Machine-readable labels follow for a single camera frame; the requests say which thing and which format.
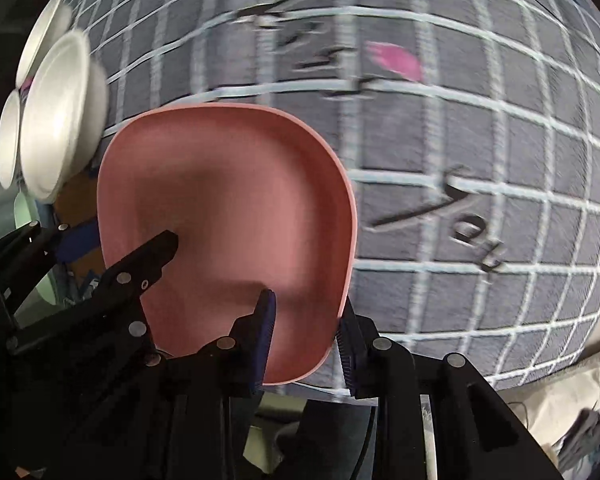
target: pink petal print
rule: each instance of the pink petal print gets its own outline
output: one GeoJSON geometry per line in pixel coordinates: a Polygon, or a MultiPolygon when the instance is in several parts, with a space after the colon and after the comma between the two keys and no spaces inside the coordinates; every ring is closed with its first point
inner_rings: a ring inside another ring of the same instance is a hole
{"type": "Polygon", "coordinates": [[[366,50],[376,65],[400,74],[408,81],[422,81],[420,61],[400,45],[367,41],[366,50]]]}

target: orange object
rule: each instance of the orange object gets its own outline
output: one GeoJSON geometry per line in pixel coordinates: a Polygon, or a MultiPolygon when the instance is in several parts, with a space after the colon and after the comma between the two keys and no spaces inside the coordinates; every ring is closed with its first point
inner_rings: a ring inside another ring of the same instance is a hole
{"type": "Polygon", "coordinates": [[[269,287],[278,311],[266,384],[301,379],[328,355],[349,288],[355,201],[337,156],[295,117],[243,104],[139,116],[102,161],[98,221],[108,266],[164,229],[179,237],[142,296],[159,348],[196,352],[269,287]]]}

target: black cable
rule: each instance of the black cable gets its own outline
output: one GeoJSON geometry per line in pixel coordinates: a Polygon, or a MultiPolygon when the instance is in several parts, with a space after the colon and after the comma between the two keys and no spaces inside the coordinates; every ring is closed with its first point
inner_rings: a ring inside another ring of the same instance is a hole
{"type": "Polygon", "coordinates": [[[353,468],[353,472],[349,477],[349,480],[356,480],[358,478],[358,473],[360,473],[360,468],[362,468],[362,463],[365,461],[366,450],[369,447],[369,441],[371,441],[371,435],[374,432],[374,422],[376,421],[376,407],[371,407],[371,412],[369,413],[369,424],[366,427],[366,435],[365,441],[362,443],[362,449],[360,450],[360,455],[358,456],[358,461],[353,468]]]}

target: silver rivet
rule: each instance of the silver rivet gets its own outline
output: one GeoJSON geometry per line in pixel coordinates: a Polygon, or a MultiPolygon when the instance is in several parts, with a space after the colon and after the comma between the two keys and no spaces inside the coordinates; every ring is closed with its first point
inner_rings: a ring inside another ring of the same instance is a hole
{"type": "Polygon", "coordinates": [[[148,354],[144,358],[144,364],[147,366],[155,366],[157,364],[160,364],[161,360],[162,357],[160,357],[160,354],[148,354]]]}
{"type": "Polygon", "coordinates": [[[146,325],[142,321],[132,321],[129,323],[129,333],[133,337],[142,337],[146,334],[146,325]]]}
{"type": "Polygon", "coordinates": [[[388,350],[391,348],[391,340],[385,337],[376,337],[373,345],[376,350],[388,350]]]}
{"type": "Polygon", "coordinates": [[[129,274],[128,272],[120,272],[120,274],[116,276],[116,281],[120,285],[124,285],[125,283],[131,281],[131,274],[129,274]]]}
{"type": "Polygon", "coordinates": [[[235,346],[235,339],[233,337],[221,337],[216,341],[216,346],[221,350],[230,350],[235,346]]]}
{"type": "Polygon", "coordinates": [[[18,338],[11,336],[7,339],[7,350],[13,351],[18,347],[18,338]]]}
{"type": "Polygon", "coordinates": [[[466,359],[460,354],[450,354],[446,358],[446,362],[448,362],[454,368],[462,368],[466,363],[466,359]]]}

